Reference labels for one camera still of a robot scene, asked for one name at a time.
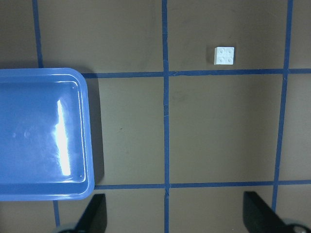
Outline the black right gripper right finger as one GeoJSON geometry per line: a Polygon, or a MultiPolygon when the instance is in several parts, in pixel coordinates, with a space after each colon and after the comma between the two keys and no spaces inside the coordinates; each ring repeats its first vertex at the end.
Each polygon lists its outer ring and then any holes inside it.
{"type": "Polygon", "coordinates": [[[292,233],[266,202],[254,191],[243,193],[242,219],[249,233],[292,233]]]}

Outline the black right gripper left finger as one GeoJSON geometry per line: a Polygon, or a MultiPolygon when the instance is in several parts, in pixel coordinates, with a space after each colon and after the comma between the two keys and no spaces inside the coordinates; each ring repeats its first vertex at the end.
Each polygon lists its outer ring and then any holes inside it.
{"type": "Polygon", "coordinates": [[[105,194],[95,194],[74,228],[75,233],[104,233],[107,227],[105,194]]]}

